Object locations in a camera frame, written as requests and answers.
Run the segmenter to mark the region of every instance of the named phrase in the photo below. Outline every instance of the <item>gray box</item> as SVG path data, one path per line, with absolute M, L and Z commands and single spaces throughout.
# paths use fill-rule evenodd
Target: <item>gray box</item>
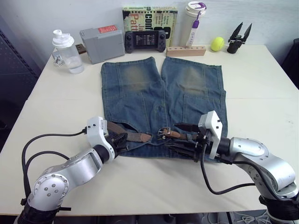
M 109 27 L 115 27 L 116 30 L 104 29 L 105 31 L 101 33 L 102 28 L 90 28 L 80 31 L 80 36 L 92 64 L 125 54 L 122 30 L 119 30 L 115 25 Z

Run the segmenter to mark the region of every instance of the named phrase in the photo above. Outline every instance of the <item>book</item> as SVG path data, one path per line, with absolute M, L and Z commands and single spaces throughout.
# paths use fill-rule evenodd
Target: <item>book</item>
M 166 46 L 171 46 L 177 21 L 176 7 L 123 7 L 122 16 L 127 31 L 164 30 Z

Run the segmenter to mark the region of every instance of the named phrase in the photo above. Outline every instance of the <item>tennis ball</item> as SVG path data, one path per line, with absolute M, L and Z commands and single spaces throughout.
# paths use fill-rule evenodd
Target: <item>tennis ball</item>
M 220 50 L 224 45 L 224 39 L 222 37 L 216 37 L 211 44 L 211 49 L 213 51 L 218 51 Z

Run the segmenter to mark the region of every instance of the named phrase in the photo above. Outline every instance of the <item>metal buckle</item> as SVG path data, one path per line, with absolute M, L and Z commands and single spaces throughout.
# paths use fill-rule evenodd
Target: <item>metal buckle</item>
M 161 127 L 158 131 L 158 136 L 162 136 L 165 138 L 166 134 L 170 134 L 170 127 Z

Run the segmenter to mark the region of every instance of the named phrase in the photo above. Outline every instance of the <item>denim shorts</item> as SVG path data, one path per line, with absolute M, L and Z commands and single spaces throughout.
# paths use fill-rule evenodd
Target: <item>denim shorts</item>
M 129 142 L 124 156 L 185 158 L 164 146 L 162 127 L 184 133 L 176 123 L 198 124 L 202 114 L 215 110 L 228 133 L 226 92 L 221 66 L 166 57 L 159 74 L 153 57 L 104 63 L 101 69 L 105 119 L 128 132 L 148 133 L 148 142 Z

